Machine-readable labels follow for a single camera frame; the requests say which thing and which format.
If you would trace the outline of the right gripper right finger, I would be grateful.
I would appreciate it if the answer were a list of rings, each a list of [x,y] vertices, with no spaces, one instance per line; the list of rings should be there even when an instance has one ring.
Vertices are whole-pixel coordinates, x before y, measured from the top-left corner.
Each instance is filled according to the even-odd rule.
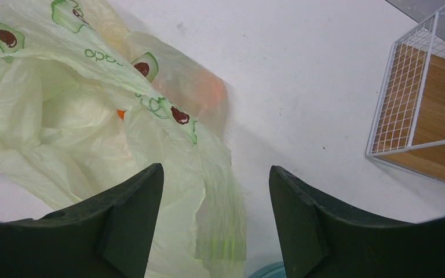
[[[280,166],[269,192],[287,277],[445,277],[445,217],[415,224],[373,214]]]

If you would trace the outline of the green plastic grocery bag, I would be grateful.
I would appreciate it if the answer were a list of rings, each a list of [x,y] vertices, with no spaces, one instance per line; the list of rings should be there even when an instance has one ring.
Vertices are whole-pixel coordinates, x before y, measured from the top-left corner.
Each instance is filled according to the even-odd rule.
[[[63,209],[162,164],[147,277],[244,275],[227,97],[223,80],[131,31],[107,1],[0,1],[0,174]]]

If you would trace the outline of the orange mini pumpkin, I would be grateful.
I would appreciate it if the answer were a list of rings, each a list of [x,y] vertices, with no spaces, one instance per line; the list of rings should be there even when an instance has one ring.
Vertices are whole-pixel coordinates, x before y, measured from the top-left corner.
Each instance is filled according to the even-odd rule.
[[[125,114],[126,114],[126,111],[117,109],[117,110],[116,110],[116,113],[117,113],[118,117],[119,117],[122,121],[125,120]]]

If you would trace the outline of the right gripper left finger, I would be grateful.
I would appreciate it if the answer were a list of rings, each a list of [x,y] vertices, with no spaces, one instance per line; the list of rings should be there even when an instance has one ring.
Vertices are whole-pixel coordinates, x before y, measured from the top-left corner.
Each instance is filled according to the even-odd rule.
[[[0,277],[144,277],[163,182],[154,163],[38,220],[0,222]]]

